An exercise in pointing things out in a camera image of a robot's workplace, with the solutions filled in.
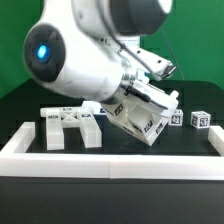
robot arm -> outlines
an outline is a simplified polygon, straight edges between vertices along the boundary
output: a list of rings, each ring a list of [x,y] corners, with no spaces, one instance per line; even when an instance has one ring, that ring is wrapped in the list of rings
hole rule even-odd
[[[25,40],[26,65],[42,86],[100,102],[111,122],[151,145],[175,111],[177,93],[149,85],[138,70],[161,80],[175,67],[143,49],[119,46],[119,38],[154,33],[171,6],[172,0],[45,0]],[[111,45],[99,41],[108,35]]]

black table surface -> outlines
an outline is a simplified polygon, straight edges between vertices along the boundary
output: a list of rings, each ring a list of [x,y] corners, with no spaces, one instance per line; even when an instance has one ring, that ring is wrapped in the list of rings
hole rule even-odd
[[[96,116],[103,146],[85,149],[78,129],[65,131],[65,150],[50,153],[218,156],[208,129],[190,125],[192,111],[211,114],[211,125],[224,128],[224,91],[208,82],[163,81],[154,85],[180,95],[182,127],[166,126],[149,147]],[[28,153],[46,151],[45,119],[40,108],[81,106],[33,80],[0,100],[0,148],[25,121],[35,121],[36,138]],[[68,178],[0,178],[0,223],[223,223],[224,182],[177,180],[109,180]]]

small cube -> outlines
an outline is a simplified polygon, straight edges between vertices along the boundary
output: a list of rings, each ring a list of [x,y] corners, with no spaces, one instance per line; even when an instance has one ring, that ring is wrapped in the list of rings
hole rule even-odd
[[[174,114],[171,116],[169,120],[169,126],[182,126],[183,124],[183,111],[175,110]]]
[[[195,128],[209,128],[211,115],[204,111],[191,112],[191,125]]]

block with black symbols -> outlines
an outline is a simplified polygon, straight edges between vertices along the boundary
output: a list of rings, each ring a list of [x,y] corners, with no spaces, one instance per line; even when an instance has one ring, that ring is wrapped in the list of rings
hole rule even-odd
[[[204,111],[191,112],[191,125],[195,128],[209,128],[211,115]]]
[[[183,124],[183,111],[180,109],[175,110],[174,114],[169,120],[169,126],[182,126]]]

white foam block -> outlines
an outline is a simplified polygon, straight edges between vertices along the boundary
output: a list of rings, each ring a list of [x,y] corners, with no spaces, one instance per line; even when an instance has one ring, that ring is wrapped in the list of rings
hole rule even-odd
[[[220,126],[209,127],[208,140],[217,152],[224,156],[224,130]]]
[[[95,148],[102,146],[102,133],[100,128],[89,111],[89,113],[79,112],[77,114],[80,120],[80,132],[86,148]]]
[[[64,149],[64,132],[58,109],[47,111],[46,116],[47,150]]]
[[[35,123],[24,122],[1,150],[1,154],[25,153],[35,136]]]

